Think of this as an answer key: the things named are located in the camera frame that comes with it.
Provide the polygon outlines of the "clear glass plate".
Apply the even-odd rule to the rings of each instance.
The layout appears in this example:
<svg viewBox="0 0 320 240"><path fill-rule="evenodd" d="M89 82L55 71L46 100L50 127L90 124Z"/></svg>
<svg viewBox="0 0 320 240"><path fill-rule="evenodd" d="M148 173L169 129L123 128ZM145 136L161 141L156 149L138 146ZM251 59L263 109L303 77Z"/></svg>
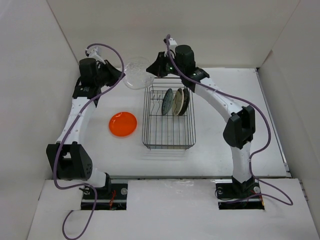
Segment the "clear glass plate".
<svg viewBox="0 0 320 240"><path fill-rule="evenodd" d="M144 57L129 58L124 68L124 84L131 90L140 90L151 86L155 76L146 71L150 65L150 61Z"/></svg>

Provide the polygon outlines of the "blue patterned ceramic plate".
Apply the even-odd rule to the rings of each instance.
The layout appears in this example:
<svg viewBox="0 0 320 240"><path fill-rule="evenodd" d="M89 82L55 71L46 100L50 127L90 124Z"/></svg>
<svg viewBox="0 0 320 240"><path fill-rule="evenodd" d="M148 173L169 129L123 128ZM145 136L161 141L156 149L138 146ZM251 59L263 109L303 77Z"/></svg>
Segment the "blue patterned ceramic plate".
<svg viewBox="0 0 320 240"><path fill-rule="evenodd" d="M162 105L161 105L161 114L165 116L169 110L171 109L173 104L173 90L169 88L162 100Z"/></svg>

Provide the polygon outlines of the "cream and black plate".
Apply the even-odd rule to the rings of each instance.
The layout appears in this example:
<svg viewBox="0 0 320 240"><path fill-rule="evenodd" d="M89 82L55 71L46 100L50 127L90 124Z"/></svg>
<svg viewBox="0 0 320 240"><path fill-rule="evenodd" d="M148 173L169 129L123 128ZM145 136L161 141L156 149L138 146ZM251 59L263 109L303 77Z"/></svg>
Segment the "cream and black plate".
<svg viewBox="0 0 320 240"><path fill-rule="evenodd" d="M178 116L184 105L185 95L182 88L179 88L173 98L172 114Z"/></svg>

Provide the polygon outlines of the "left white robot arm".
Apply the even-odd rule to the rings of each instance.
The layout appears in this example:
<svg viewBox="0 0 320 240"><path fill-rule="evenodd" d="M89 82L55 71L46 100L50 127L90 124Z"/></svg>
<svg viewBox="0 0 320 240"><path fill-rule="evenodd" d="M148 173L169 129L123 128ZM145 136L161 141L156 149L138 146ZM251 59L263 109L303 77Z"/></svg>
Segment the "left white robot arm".
<svg viewBox="0 0 320 240"><path fill-rule="evenodd" d="M91 185L94 192L105 199L112 192L110 177L93 166L83 142L88 123L102 95L102 88L113 87L124 77L124 73L107 60L92 57L80 60L79 72L66 124L56 143L47 145L46 155L56 180Z"/></svg>

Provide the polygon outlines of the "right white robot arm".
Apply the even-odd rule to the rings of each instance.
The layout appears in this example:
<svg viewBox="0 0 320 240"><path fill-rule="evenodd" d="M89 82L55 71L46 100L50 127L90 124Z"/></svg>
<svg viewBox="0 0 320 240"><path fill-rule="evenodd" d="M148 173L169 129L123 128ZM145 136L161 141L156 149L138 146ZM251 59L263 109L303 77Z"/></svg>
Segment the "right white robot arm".
<svg viewBox="0 0 320 240"><path fill-rule="evenodd" d="M188 45L175 48L172 59L162 51L146 72L156 77L169 74L179 76L182 84L206 100L226 122L223 139L230 146L233 162L231 191L243 197L254 184L250 172L249 156L251 142L256 131L255 110L252 106L241 106L214 87L214 81L202 68L196 66L194 52Z"/></svg>

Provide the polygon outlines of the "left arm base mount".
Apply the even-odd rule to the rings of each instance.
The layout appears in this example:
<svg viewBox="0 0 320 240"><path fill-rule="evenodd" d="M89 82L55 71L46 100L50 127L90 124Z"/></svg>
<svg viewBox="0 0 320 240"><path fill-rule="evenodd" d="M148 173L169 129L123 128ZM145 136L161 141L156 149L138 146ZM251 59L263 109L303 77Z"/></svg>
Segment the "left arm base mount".
<svg viewBox="0 0 320 240"><path fill-rule="evenodd" d="M85 186L80 188L82 199L80 203L81 210L91 210L94 205L94 191ZM97 201L95 210L103 211L124 211L127 209L128 180L112 179L109 190L105 188L96 188Z"/></svg>

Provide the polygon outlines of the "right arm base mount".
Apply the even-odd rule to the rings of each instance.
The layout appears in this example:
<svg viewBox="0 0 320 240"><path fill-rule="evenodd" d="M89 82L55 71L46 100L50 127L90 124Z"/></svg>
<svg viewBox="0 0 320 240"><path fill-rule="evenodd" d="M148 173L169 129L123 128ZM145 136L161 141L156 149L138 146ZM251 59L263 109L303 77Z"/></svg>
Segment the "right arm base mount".
<svg viewBox="0 0 320 240"><path fill-rule="evenodd" d="M255 182L248 190L236 192L232 182L216 182L215 196L219 210L264 210L260 185Z"/></svg>

